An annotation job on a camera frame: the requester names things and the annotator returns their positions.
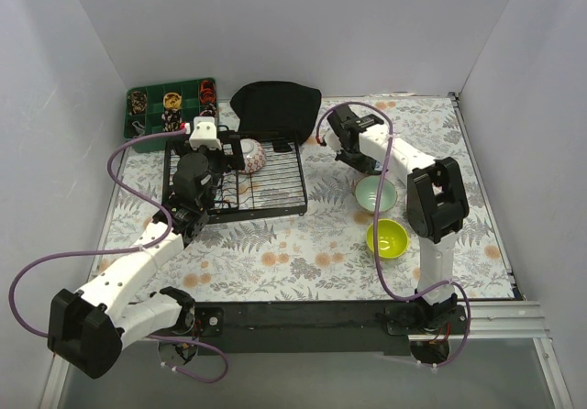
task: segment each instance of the light green bowl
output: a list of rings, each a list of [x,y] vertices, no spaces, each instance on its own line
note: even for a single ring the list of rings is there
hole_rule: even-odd
[[[373,225],[367,229],[367,247],[374,253]],[[386,259],[398,258],[407,250],[410,239],[401,224],[392,219],[379,220],[379,256]]]
[[[375,212],[375,198],[379,187],[380,175],[370,175],[363,178],[355,187],[355,198],[359,205],[369,212]],[[382,202],[379,205],[379,212],[386,212],[393,207],[397,201],[397,192],[393,184],[385,180],[382,190]]]

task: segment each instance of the yellow-green bowl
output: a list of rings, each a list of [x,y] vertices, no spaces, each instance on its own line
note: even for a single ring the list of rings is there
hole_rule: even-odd
[[[367,247],[375,252],[373,248],[373,226],[367,229]],[[401,224],[392,219],[379,220],[379,256],[386,259],[398,258],[407,250],[410,239]]]

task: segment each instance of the wire rack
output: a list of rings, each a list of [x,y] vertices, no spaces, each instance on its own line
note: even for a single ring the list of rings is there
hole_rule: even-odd
[[[210,223],[226,223],[307,212],[304,172],[295,135],[283,133],[239,133],[253,138],[265,149],[267,163],[260,171],[223,175],[216,188],[215,207],[208,211]],[[229,144],[223,145],[227,155]],[[179,156],[168,143],[165,149],[163,193],[173,190],[172,178]]]

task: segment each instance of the black metal bar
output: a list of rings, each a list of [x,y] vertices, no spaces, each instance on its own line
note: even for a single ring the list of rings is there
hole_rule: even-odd
[[[286,207],[296,207],[298,205],[301,205],[304,201],[302,199],[300,199],[297,202],[290,202],[290,203],[283,203],[283,202],[279,202],[279,203],[272,203],[271,201],[266,201],[263,203],[259,203],[257,202],[257,204],[261,204],[262,207],[257,207],[256,209],[250,209],[250,211],[255,211],[255,210],[261,210],[261,209],[275,209],[275,208],[286,208]]]
[[[281,159],[281,160],[267,160],[267,164],[265,164],[265,166],[263,166],[263,169],[266,169],[267,167],[271,167],[271,166],[283,166],[284,164],[295,164],[296,160],[294,157],[287,157],[285,159]]]
[[[275,189],[276,191],[279,189],[293,189],[293,188],[299,188],[300,190],[302,189],[300,187],[299,182],[285,182],[283,184],[280,184],[278,187],[276,187],[274,184],[271,184],[269,182],[265,182],[263,184],[257,184],[257,187],[255,187],[255,189],[259,190],[259,189],[264,189],[265,187],[270,187],[272,189]]]
[[[238,180],[238,172],[233,172],[235,174],[235,187],[237,188],[237,209],[240,206],[240,190],[238,189],[238,185],[240,181]]]
[[[302,179],[302,182],[304,182],[304,167],[302,166],[302,159],[301,159],[301,154],[300,154],[300,147],[298,146],[298,141],[297,141],[297,135],[295,135],[295,142],[293,143],[295,145],[295,156],[297,157],[297,167],[300,170],[300,178]],[[304,190],[304,201],[305,201],[305,207],[307,210],[308,207],[308,194],[305,191],[305,184],[302,184],[302,189]]]
[[[210,224],[229,223],[233,221],[249,221],[251,219],[274,218],[276,216],[303,215],[307,212],[307,205],[273,207],[268,209],[239,209],[237,212],[218,213],[210,215]]]
[[[200,339],[228,353],[383,352],[410,355],[409,338],[390,330],[390,308],[410,306],[396,301],[303,301],[200,303]],[[466,323],[459,306],[449,320],[450,334],[463,334]],[[413,330],[410,334],[428,334]]]
[[[172,179],[171,173],[171,156],[172,156],[172,143],[168,141],[165,143],[165,152],[163,155],[163,193],[161,195],[161,201],[165,204],[170,195],[170,183]]]
[[[276,197],[281,197],[283,199],[284,203],[291,203],[293,199],[296,198],[301,198],[302,202],[304,201],[304,194],[302,193],[302,191],[299,191],[299,194],[296,192],[294,193],[293,196],[291,196],[291,193],[288,193],[288,197],[287,198],[283,198],[283,194],[282,193],[267,193],[261,197],[257,197],[257,204],[261,201],[261,200],[267,200],[267,201],[277,201],[279,202],[279,199],[276,200]]]
[[[264,175],[264,174],[259,174],[259,175],[255,175],[255,181],[258,182],[260,179],[263,179],[265,177],[267,177],[268,179],[272,179],[274,176],[277,175],[292,175],[294,178],[296,178],[298,181],[300,180],[300,172],[298,170],[295,171],[284,171],[284,172],[273,172],[271,175]]]
[[[272,200],[271,198],[266,198],[263,200],[258,200],[257,204],[261,205],[261,207],[263,209],[267,209],[270,207],[279,207],[281,206],[287,206],[287,205],[301,205],[304,202],[304,199],[302,198],[302,195],[299,195],[293,199],[291,199],[291,201],[287,201],[287,202],[283,202],[283,201],[279,201],[279,200]]]

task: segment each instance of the white enclosure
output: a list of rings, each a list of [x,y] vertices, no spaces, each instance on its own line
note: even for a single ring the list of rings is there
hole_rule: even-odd
[[[211,75],[324,95],[460,90],[507,0],[80,0],[127,87]]]
[[[544,306],[576,407],[587,407],[582,112],[587,0],[0,0],[0,292],[33,259],[95,248],[127,88],[213,76],[228,98],[258,80],[323,95],[460,92],[473,150],[523,293]],[[44,328],[89,260],[17,292]],[[0,406],[39,404],[46,342],[0,301]]]

